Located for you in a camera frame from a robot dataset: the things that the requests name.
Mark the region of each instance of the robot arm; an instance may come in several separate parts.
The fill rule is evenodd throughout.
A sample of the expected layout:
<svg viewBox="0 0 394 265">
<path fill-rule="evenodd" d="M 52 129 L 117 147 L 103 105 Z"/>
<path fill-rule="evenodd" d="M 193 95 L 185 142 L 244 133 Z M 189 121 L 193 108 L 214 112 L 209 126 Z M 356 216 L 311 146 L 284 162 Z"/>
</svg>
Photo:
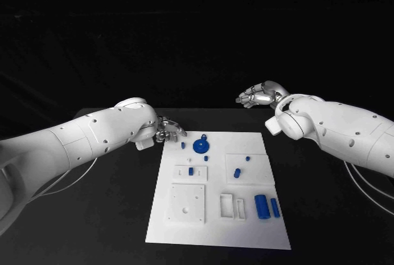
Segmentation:
<svg viewBox="0 0 394 265">
<path fill-rule="evenodd" d="M 284 131 L 295 140 L 310 138 L 341 160 L 394 177 L 394 122 L 386 117 L 317 96 L 291 95 L 272 81 L 249 88 L 237 102 L 247 108 L 271 104 L 275 116 L 265 125 L 274 135 Z"/>
<path fill-rule="evenodd" d="M 42 131 L 0 141 L 0 235 L 40 188 L 63 173 L 129 142 L 143 150 L 188 136 L 176 122 L 157 116 L 142 98 L 132 98 Z"/>
</svg>

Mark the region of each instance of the black table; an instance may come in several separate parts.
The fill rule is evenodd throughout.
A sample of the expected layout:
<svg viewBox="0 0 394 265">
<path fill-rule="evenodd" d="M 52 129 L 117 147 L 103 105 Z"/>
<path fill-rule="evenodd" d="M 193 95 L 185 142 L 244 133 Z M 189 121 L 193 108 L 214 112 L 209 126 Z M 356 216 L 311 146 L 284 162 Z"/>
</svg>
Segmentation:
<svg viewBox="0 0 394 265">
<path fill-rule="evenodd" d="M 83 109 L 77 117 L 98 110 Z M 394 217 L 363 195 L 343 161 L 314 141 L 271 135 L 265 128 L 271 109 L 157 109 L 157 113 L 188 131 L 262 132 L 293 251 L 146 243 L 163 144 L 139 151 L 130 143 L 98 159 L 68 190 L 29 204 L 0 237 L 0 264 L 394 263 Z M 90 165 L 74 169 L 55 189 Z M 385 175 L 362 172 L 394 192 Z M 390 207 L 392 202 L 369 192 Z"/>
</svg>

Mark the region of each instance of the blue cylinder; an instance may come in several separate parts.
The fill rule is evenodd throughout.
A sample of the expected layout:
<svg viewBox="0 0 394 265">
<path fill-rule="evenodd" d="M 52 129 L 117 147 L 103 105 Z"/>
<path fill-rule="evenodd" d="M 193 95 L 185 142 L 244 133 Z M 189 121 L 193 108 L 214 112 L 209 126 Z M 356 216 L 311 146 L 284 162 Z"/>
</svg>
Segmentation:
<svg viewBox="0 0 394 265">
<path fill-rule="evenodd" d="M 235 178 L 239 178 L 239 177 L 241 177 L 241 169 L 238 168 L 235 172 Z"/>
<path fill-rule="evenodd" d="M 268 198 L 265 195 L 257 195 L 255 196 L 255 202 L 257 202 L 257 209 L 258 209 L 258 216 L 260 219 L 270 219 L 270 204 L 268 204 Z"/>
<path fill-rule="evenodd" d="M 271 199 L 271 205 L 274 207 L 274 216 L 277 218 L 281 218 L 280 209 L 278 209 L 278 203 L 277 203 L 277 199 L 275 198 Z"/>
<path fill-rule="evenodd" d="M 209 149 L 211 149 L 211 143 L 208 142 L 208 135 L 203 134 L 202 139 L 195 141 L 193 150 L 196 151 L 196 153 L 205 154 L 208 153 Z"/>
</svg>

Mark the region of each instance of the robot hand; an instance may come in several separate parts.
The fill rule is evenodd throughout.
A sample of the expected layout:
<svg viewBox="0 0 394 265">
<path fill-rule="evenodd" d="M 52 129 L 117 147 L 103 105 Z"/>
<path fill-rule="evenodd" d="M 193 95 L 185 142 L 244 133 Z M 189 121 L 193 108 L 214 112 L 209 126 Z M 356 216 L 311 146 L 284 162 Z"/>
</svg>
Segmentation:
<svg viewBox="0 0 394 265">
<path fill-rule="evenodd" d="M 267 81 L 249 87 L 248 90 L 237 98 L 237 102 L 245 105 L 245 108 L 252 108 L 255 105 L 271 105 L 277 107 L 281 100 L 290 95 L 280 83 Z"/>
<path fill-rule="evenodd" d="M 188 132 L 183 130 L 178 122 L 167 117 L 159 116 L 159 132 L 156 133 L 156 141 L 179 141 L 178 134 L 188 137 Z"/>
</svg>

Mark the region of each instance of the white cable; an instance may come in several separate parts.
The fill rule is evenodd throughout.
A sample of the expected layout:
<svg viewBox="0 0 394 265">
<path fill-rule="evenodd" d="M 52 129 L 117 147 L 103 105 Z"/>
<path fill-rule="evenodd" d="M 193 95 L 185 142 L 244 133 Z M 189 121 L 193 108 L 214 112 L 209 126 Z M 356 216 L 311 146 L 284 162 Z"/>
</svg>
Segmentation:
<svg viewBox="0 0 394 265">
<path fill-rule="evenodd" d="M 357 168 L 356 168 L 356 165 L 352 164 L 353 168 L 356 169 L 356 172 L 357 174 L 360 175 L 360 177 L 363 178 L 364 182 L 370 185 L 370 187 L 373 189 L 376 189 L 385 196 L 390 197 L 392 199 L 394 199 L 394 196 L 393 195 L 389 195 L 386 192 L 383 192 L 367 180 L 366 178 L 363 177 L 362 173 L 359 172 Z"/>
<path fill-rule="evenodd" d="M 78 181 L 84 178 L 84 176 L 88 174 L 88 172 L 90 172 L 90 170 L 91 170 L 91 168 L 93 168 L 96 162 L 97 162 L 97 158 L 96 158 L 96 161 L 94 161 L 91 167 L 88 168 L 87 172 L 84 173 L 84 175 L 78 178 L 78 180 L 77 180 L 71 185 L 68 185 L 68 186 L 67 186 L 65 188 L 63 188 L 61 190 L 54 191 L 54 192 L 51 192 L 51 193 L 47 193 L 47 194 L 44 194 L 44 195 L 52 195 L 52 194 L 55 194 L 55 193 L 63 192 L 63 191 L 67 190 L 68 188 L 71 188 L 71 187 L 78 183 Z"/>
<path fill-rule="evenodd" d="M 51 195 L 51 194 L 55 194 L 64 190 L 67 190 L 74 184 L 77 184 L 77 182 L 84 178 L 84 176 L 87 175 L 87 173 L 90 172 L 94 164 L 97 162 L 97 158 L 96 158 L 96 161 L 91 165 L 91 167 L 88 168 L 87 172 L 84 173 L 84 175 L 78 178 L 78 180 L 71 184 L 68 185 L 65 188 L 63 188 L 61 190 L 55 191 L 55 192 L 51 192 L 51 193 L 45 193 L 48 192 L 48 190 L 58 184 L 58 182 L 65 178 L 67 174 L 71 172 L 71 170 L 63 175 L 63 177 L 48 186 L 48 188 L 45 188 L 45 190 L 29 200 L 28 203 L 31 203 L 35 199 L 38 199 L 40 197 L 45 196 L 45 195 Z"/>
<path fill-rule="evenodd" d="M 359 183 L 357 183 L 357 181 L 356 181 L 356 178 L 353 177 L 353 175 L 352 175 L 352 170 L 350 170 L 350 168 L 347 167 L 347 171 L 349 171 L 349 173 L 350 173 L 350 176 L 352 176 L 352 179 L 353 179 L 353 181 L 354 181 L 354 183 L 356 183 L 356 185 L 357 185 L 357 187 L 359 187 L 359 189 L 362 190 L 362 192 L 364 192 L 364 195 L 370 198 L 370 200 L 392 214 L 392 215 L 394 215 L 394 213 L 388 209 L 388 208 L 385 208 L 383 207 L 383 205 L 382 204 L 379 204 L 377 203 L 377 201 L 370 197 L 370 195 L 366 193 L 366 191 L 363 190 L 363 188 L 360 187 L 360 185 L 359 185 Z"/>
</svg>

